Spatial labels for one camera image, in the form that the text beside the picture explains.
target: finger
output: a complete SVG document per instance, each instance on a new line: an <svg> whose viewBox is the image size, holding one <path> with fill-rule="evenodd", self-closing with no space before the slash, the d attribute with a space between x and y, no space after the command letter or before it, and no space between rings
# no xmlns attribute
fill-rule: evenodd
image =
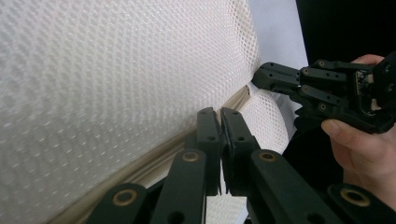
<svg viewBox="0 0 396 224"><path fill-rule="evenodd" d="M365 64L378 64L383 59L384 59L384 57L381 57L381 56L378 56L378 55L366 54L366 55L363 55L363 56L355 59L352 62L353 63L365 63Z"/></svg>
<svg viewBox="0 0 396 224"><path fill-rule="evenodd" d="M375 153L381 146L375 135L362 132L340 120L327 119L322 122L321 127L332 140L367 159L376 157Z"/></svg>
<svg viewBox="0 0 396 224"><path fill-rule="evenodd" d="M352 158L350 155L350 149L348 147L344 147L343 145L337 143L336 141L331 140L332 143L332 154L335 157L335 160L340 164L344 170L354 170Z"/></svg>

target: mesh surface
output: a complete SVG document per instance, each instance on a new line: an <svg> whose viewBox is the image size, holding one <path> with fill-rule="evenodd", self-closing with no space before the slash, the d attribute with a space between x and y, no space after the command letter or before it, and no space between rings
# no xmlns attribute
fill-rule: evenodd
<svg viewBox="0 0 396 224"><path fill-rule="evenodd" d="M0 222L48 221L257 65L245 1L0 1Z"/></svg>
<svg viewBox="0 0 396 224"><path fill-rule="evenodd" d="M244 104L241 114L262 149L283 153L289 143L288 131L271 92L257 91Z"/></svg>

